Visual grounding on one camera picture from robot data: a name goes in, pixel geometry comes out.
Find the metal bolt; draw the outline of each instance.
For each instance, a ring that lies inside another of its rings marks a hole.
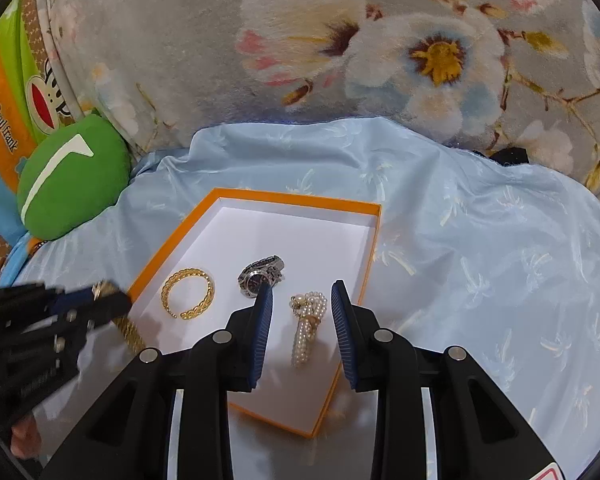
[[[158,358],[158,351],[155,348],[145,348],[139,357],[143,363],[153,363]]]
[[[449,349],[449,357],[455,361],[464,361],[466,359],[466,350],[461,346],[452,346]]]
[[[218,344],[224,344],[231,341],[232,337],[233,336],[231,335],[231,332],[229,332],[228,330],[218,330],[214,334],[213,340]]]
[[[62,350],[64,350],[64,344],[64,337],[56,338],[56,342],[54,343],[54,352],[56,352],[56,354],[59,354]]]
[[[374,338],[381,343],[388,343],[394,338],[394,335],[389,330],[381,328],[374,332]]]

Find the wristwatch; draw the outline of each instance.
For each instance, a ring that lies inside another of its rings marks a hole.
[[[274,286],[282,280],[285,263],[279,256],[270,256],[248,265],[238,276],[240,291],[247,298],[255,298],[262,283]]]

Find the watch face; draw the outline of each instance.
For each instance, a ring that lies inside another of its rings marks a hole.
[[[247,290],[254,296],[257,296],[260,285],[263,283],[269,283],[269,280],[264,274],[256,272],[247,278]]]

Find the green pillow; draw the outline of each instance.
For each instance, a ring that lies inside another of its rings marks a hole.
[[[130,160],[116,129],[96,114],[45,139],[24,165],[18,211],[27,230],[55,240],[113,205]]]

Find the yellow flower center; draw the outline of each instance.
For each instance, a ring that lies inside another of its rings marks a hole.
[[[415,48],[411,51],[413,59],[421,59],[424,66],[420,74],[428,75],[435,86],[442,83],[452,83],[462,73],[462,52],[455,41],[436,41],[429,47]]]

